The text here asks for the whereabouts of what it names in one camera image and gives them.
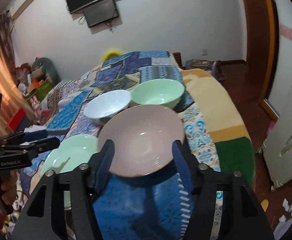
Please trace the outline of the person's left hand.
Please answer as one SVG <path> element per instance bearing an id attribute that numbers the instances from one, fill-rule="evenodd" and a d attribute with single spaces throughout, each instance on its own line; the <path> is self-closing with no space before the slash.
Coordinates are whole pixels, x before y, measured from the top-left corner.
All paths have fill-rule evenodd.
<path id="1" fill-rule="evenodd" d="M 16 170 L 10 170 L 10 175 L 1 185 L 3 191 L 2 200 L 7 205 L 12 205 L 17 197 L 17 180 L 18 175 Z"/>

